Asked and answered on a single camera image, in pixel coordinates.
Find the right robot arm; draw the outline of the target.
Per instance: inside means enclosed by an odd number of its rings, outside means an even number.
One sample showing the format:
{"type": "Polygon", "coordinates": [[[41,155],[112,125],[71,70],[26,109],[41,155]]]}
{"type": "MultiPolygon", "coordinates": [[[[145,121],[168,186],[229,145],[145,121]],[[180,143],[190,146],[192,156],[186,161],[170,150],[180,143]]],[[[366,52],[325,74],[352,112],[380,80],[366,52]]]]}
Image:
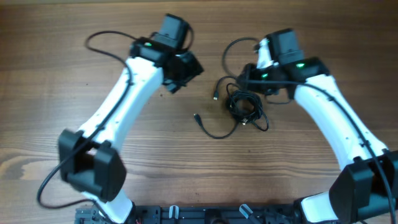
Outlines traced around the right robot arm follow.
{"type": "Polygon", "coordinates": [[[292,29],[267,34],[257,52],[257,63],[245,67],[238,83],[265,95],[285,89],[312,117],[340,166],[326,192],[298,200],[302,222],[356,223],[388,213],[395,223],[397,153],[364,125],[327,66],[304,56],[292,29]]]}

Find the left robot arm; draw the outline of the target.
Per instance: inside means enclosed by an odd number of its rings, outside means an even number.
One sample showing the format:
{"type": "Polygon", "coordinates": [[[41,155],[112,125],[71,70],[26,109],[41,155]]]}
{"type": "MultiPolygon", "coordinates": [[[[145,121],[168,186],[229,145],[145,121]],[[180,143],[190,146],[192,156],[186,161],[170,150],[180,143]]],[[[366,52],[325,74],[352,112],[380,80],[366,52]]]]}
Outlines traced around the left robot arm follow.
{"type": "Polygon", "coordinates": [[[108,223],[125,223],[134,209],[122,186],[126,168],[119,155],[127,133],[160,86],[175,93],[203,72],[183,46],[190,24],[166,14],[159,31],[134,39],[124,70],[96,113],[77,132],[58,139],[63,181],[91,200],[108,223]]]}

